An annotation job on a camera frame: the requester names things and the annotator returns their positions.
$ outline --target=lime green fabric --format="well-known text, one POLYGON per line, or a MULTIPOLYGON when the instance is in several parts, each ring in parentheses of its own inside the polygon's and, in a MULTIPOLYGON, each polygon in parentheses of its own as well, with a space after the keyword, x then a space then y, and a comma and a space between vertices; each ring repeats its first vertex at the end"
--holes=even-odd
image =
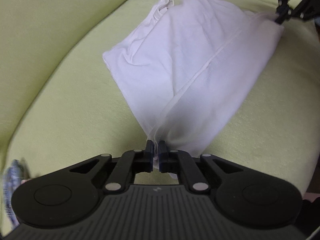
MULTIPOLYGON (((158 0, 128 0, 64 58, 28 109, 6 165, 24 157, 32 176, 101 153, 143 148, 146 136, 113 81, 102 53, 124 39, 158 0)), ((228 0, 275 11, 277 0, 228 0)), ((246 101, 207 152, 292 182, 303 193, 320 150, 320 44, 311 23, 290 21, 246 101)), ((136 183, 176 183, 139 174, 136 183)), ((2 231, 10 231, 3 217, 2 231)))
POLYGON ((0 0, 0 158, 59 62, 124 1, 0 0))

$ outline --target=towel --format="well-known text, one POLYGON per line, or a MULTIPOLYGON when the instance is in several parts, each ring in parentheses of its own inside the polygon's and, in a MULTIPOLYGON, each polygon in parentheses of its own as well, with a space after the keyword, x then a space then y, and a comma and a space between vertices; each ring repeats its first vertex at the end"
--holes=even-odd
POLYGON ((148 139, 199 156, 273 55, 275 18, 223 0, 160 0, 103 59, 148 139))

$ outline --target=metal pin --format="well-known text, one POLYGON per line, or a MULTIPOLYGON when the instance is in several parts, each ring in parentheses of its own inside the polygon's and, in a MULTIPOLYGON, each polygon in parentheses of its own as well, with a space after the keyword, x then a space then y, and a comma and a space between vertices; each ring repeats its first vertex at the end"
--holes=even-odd
POLYGON ((119 183, 111 182, 106 185, 106 189, 110 191, 116 191, 121 189, 121 185, 119 183))
POLYGON ((196 191, 203 191, 209 188, 209 185, 203 182, 198 182, 192 185, 192 187, 196 190, 196 191))

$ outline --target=round black pad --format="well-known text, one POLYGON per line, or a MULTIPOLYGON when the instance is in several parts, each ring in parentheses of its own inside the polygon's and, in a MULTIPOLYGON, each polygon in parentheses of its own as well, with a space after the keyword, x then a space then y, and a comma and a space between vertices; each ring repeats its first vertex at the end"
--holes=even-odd
POLYGON ((298 189, 282 179, 243 171, 229 174, 216 193, 218 207, 246 226, 280 227, 294 221, 302 198, 298 189))
POLYGON ((87 216, 98 199, 97 189, 83 174, 57 171, 18 187, 12 207, 20 222, 56 228, 87 216))

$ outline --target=ribbed black surface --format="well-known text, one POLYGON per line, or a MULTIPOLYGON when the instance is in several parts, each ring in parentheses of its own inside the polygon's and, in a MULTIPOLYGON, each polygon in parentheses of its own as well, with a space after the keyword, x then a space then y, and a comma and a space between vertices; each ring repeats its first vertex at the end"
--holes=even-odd
POLYGON ((241 227, 223 217, 210 199, 183 185, 132 185, 107 196, 90 217, 60 229, 20 225, 5 240, 300 240, 293 226, 273 230, 241 227))

